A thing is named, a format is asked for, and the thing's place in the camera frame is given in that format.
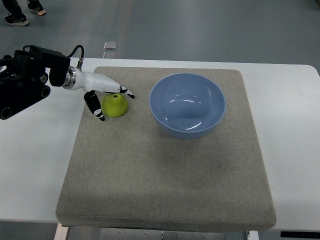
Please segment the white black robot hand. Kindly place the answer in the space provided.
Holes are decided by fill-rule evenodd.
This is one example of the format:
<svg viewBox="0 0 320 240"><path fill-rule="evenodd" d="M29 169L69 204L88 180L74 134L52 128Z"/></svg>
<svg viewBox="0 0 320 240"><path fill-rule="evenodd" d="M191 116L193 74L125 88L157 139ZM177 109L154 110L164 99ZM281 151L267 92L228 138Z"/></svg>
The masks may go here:
<svg viewBox="0 0 320 240"><path fill-rule="evenodd" d="M83 89L85 91L84 100L88 109L102 122L105 121L105 117L96 92L125 94L132 99L135 98L130 90L110 77L99 73L80 71L73 66L69 67L62 87L70 91Z"/></svg>

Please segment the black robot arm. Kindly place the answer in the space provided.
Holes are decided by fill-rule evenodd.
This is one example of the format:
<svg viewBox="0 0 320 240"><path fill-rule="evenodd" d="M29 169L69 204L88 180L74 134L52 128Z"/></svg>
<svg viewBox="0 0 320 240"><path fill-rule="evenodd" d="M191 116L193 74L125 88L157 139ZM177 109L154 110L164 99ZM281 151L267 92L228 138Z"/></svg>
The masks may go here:
<svg viewBox="0 0 320 240"><path fill-rule="evenodd" d="M0 119L7 120L47 98L51 88L61 87L70 57L59 51L26 45L13 56L5 55L0 66Z"/></svg>

